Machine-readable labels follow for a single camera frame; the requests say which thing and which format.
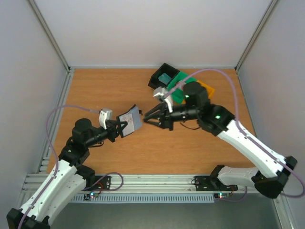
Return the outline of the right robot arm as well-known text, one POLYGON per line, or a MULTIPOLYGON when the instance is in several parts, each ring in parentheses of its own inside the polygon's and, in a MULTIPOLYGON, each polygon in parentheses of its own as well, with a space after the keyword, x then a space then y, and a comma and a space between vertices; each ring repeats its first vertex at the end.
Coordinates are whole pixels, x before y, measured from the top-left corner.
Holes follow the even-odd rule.
POLYGON ((172 131, 175 122, 196 120, 200 129, 229 143, 254 164, 253 168, 217 165, 208 179, 214 191, 224 186, 244 186, 271 199, 281 194, 297 164, 294 157, 276 153, 247 131, 230 111, 212 104, 200 83, 183 86, 184 104, 174 105, 170 96, 165 97, 166 92, 162 87, 154 91, 160 103, 145 114, 144 122, 172 131))

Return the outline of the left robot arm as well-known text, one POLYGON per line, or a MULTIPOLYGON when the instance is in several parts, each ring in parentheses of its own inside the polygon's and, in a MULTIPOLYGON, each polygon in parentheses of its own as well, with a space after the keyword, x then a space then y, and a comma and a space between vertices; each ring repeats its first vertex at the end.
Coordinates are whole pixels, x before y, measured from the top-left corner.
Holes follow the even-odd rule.
POLYGON ((77 193, 95 187, 95 171, 83 165, 89 149, 106 139, 114 142, 127 125, 126 121, 107 120, 105 126, 94 127, 87 118, 77 120, 52 172, 27 202, 8 212, 8 227, 49 229, 77 193))

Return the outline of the teal card stack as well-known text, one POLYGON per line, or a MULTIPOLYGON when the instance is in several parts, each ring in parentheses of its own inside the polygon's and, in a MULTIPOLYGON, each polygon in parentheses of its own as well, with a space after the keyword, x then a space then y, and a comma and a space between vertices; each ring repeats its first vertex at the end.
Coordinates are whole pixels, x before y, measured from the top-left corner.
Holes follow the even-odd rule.
POLYGON ((161 74, 161 75, 158 77, 158 80, 159 80, 161 83, 167 85, 167 84, 172 80, 172 78, 171 78, 168 74, 163 73, 163 74, 161 74))

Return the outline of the black plastic bin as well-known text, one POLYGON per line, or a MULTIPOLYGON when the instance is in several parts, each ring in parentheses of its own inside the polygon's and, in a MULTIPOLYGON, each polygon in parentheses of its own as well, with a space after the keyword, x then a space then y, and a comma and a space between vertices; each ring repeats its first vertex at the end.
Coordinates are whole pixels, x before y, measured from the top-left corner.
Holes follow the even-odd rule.
POLYGON ((156 89, 158 87, 167 87, 168 84, 180 71, 167 63, 163 63, 159 69, 151 76, 148 86, 156 89))

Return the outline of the yellow plastic bin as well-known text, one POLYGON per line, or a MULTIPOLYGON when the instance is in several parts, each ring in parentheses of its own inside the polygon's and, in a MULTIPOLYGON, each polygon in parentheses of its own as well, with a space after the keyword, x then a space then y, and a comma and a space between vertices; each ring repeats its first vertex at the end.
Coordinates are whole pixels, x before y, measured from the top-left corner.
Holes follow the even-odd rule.
POLYGON ((198 81, 192 81, 183 86, 185 103, 188 106, 204 106, 210 102, 214 89, 198 81))

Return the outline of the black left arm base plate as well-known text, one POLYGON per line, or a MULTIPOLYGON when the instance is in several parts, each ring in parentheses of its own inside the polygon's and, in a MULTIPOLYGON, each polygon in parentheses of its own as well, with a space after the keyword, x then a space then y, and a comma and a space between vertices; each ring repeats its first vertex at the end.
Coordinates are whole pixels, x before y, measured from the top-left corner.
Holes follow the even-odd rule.
POLYGON ((95 176, 94 183, 91 187, 86 187, 83 191, 98 191, 98 190, 110 190, 111 176, 95 176))

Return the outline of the aluminium front rail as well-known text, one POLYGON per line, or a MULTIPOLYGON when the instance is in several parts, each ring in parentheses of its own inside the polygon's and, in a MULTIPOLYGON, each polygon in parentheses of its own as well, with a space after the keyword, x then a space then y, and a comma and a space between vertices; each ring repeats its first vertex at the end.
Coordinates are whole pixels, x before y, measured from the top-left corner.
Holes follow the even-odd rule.
MULTIPOLYGON (((48 174, 28 174, 25 178, 21 192, 36 191, 48 174)), ((121 178, 118 175, 110 175, 110 181, 106 182, 104 187, 115 189, 121 184, 121 178)), ((232 188, 228 190, 212 191, 207 187, 203 191, 196 192, 198 186, 194 177, 196 174, 123 174, 123 186, 117 192, 106 192, 110 194, 139 194, 139 193, 231 193, 232 188)))

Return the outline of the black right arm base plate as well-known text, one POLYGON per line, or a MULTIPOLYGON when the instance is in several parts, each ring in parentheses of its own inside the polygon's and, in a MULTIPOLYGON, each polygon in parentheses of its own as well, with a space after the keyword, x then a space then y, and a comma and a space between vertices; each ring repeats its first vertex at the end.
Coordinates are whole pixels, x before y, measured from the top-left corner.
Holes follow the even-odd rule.
POLYGON ((210 176, 194 176, 191 184, 195 186, 196 191, 237 191, 237 185, 224 185, 217 178, 210 176))

